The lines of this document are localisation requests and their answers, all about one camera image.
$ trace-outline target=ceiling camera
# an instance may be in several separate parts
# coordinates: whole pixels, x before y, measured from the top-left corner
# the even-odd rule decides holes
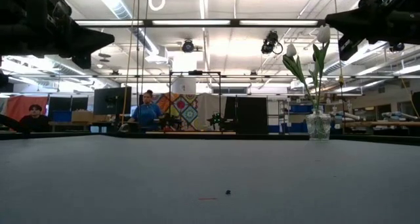
[[[404,48],[406,48],[406,46],[403,43],[397,43],[397,44],[392,44],[389,43],[390,47],[389,47],[389,51],[394,53],[394,52],[400,52],[402,50],[404,50]]]
[[[280,52],[275,52],[274,49],[279,45],[281,47]],[[263,54],[270,54],[274,53],[276,55],[281,54],[283,52],[283,45],[278,42],[278,35],[277,31],[270,31],[270,33],[267,35],[266,39],[264,39],[264,43],[261,47],[261,52]]]
[[[182,45],[182,51],[184,53],[192,53],[194,51],[194,44],[192,44],[191,39],[185,40],[184,44]]]

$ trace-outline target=computer monitor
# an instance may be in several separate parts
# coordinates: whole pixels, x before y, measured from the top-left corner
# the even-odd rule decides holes
[[[125,97],[125,87],[111,89],[95,89],[93,101],[94,115],[120,115],[130,114],[131,110],[131,87],[127,87]]]

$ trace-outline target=desk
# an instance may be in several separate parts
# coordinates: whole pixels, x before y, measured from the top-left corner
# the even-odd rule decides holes
[[[169,134],[169,135],[235,135],[236,132],[226,131],[147,131],[147,134]]]
[[[366,127],[366,133],[372,135],[375,126],[420,127],[420,122],[346,122],[346,127]]]
[[[49,125],[52,128],[52,132],[56,132],[56,126],[69,126],[69,127],[83,126],[83,130],[88,131],[90,124],[91,124],[90,122],[49,122]]]
[[[420,220],[420,146],[105,135],[0,143],[0,223]]]

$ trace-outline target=blue bin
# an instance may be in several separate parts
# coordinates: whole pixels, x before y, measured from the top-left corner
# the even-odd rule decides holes
[[[302,133],[308,133],[308,127],[306,126],[306,122],[302,123]]]
[[[72,112],[69,111],[54,111],[52,112],[52,120],[54,122],[71,122]]]
[[[290,133],[302,133],[302,123],[292,123]]]
[[[278,133],[280,131],[280,127],[278,125],[269,125],[268,132],[269,133]]]
[[[287,126],[287,123],[282,123],[282,132],[289,133],[289,128]]]
[[[290,112],[311,113],[312,112],[312,106],[309,106],[309,105],[292,105],[290,107]]]

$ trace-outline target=ceiling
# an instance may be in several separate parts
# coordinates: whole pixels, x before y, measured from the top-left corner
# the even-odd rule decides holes
[[[115,20],[116,16],[104,4],[102,0],[66,0],[73,9],[72,18],[75,20]],[[148,0],[122,0],[138,19],[324,19],[328,14],[334,12],[349,11],[357,7],[359,0],[165,0],[164,7],[159,11],[149,8]],[[153,0],[155,6],[160,0]],[[130,75],[137,75],[142,71],[144,75],[168,74],[168,64],[156,64],[144,60],[144,49],[139,46],[137,51],[136,38],[127,28],[104,28],[96,29],[115,36],[115,43],[92,54],[92,72],[88,74],[109,75],[117,70],[125,75],[129,69]],[[316,28],[147,28],[145,34],[156,46],[166,47],[169,56],[181,53],[180,44],[185,39],[191,39],[195,46],[199,47],[197,53],[198,70],[206,70],[203,50],[206,45],[208,59],[207,70],[220,71],[226,75],[249,74],[255,70],[258,74],[274,75],[289,74],[282,63],[281,55],[262,55],[261,45],[263,39],[270,30],[276,30],[280,42],[283,43],[284,53],[288,44],[293,43],[298,55],[301,58],[303,68],[313,66],[312,44],[315,43]],[[325,60],[326,65],[332,65],[338,61],[337,31],[331,30],[331,45]],[[419,50],[416,46],[408,45],[401,53],[391,53],[385,50],[375,51],[373,54],[362,57],[343,67],[344,75],[356,75],[358,72],[374,67],[389,59],[416,53]],[[100,62],[99,53],[111,55],[107,63]],[[397,71],[400,63],[396,63],[391,70],[385,66],[381,70],[370,72],[367,75],[392,74]],[[339,75],[339,70],[331,72],[330,75]],[[117,83],[123,83],[124,78],[111,79]],[[224,79],[226,81],[248,82],[248,78]],[[165,83],[167,79],[144,78],[145,82]],[[289,83],[291,79],[272,79],[270,83]],[[369,81],[357,81],[357,86],[363,86]],[[338,83],[331,79],[327,86],[334,88]]]

